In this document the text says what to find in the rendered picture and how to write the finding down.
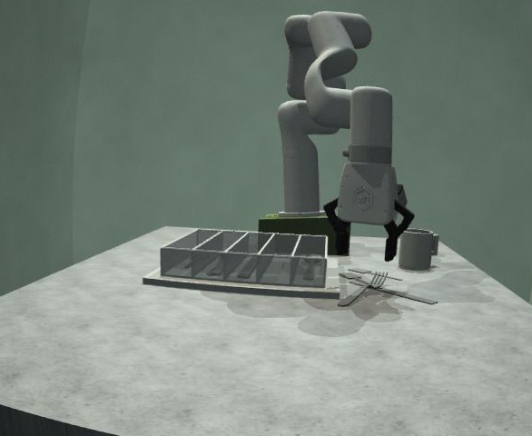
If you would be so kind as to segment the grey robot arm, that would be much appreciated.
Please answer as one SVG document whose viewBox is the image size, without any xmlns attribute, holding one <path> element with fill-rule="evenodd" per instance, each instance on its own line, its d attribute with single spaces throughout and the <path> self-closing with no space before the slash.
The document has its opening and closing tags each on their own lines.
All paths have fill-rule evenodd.
<svg viewBox="0 0 532 436">
<path fill-rule="evenodd" d="M 279 216 L 322 216 L 318 151 L 307 134 L 350 129 L 343 156 L 353 162 L 391 164 L 392 95 L 372 86 L 345 90 L 344 74 L 358 62 L 355 49 L 371 40 L 364 16 L 331 11 L 293 15 L 285 22 L 284 34 L 290 51 L 287 92 L 306 101 L 289 101 L 278 110 L 284 188 L 284 212 Z"/>
</svg>

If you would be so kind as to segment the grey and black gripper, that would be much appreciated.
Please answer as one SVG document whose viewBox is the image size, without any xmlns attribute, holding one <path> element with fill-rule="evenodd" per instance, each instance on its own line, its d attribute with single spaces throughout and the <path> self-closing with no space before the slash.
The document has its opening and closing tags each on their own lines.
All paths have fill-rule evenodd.
<svg viewBox="0 0 532 436">
<path fill-rule="evenodd" d="M 338 216 L 334 211 L 337 207 Z M 336 232 L 337 255 L 348 252 L 349 233 L 346 230 L 350 223 L 383 225 L 389 234 L 386 262 L 396 256 L 398 237 L 408 229 L 415 216 L 398 202 L 396 171 L 390 163 L 345 163 L 339 198 L 324 205 L 323 209 Z M 398 213 L 404 217 L 399 226 L 395 224 Z"/>
</svg>

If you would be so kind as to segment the dark grey mug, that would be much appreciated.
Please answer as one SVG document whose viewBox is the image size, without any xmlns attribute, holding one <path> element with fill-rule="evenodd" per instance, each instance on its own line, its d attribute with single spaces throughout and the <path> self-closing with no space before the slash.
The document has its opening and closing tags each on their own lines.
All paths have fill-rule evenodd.
<svg viewBox="0 0 532 436">
<path fill-rule="evenodd" d="M 428 270 L 431 256 L 438 255 L 438 238 L 432 231 L 407 229 L 400 235 L 399 267 L 411 271 Z"/>
</svg>

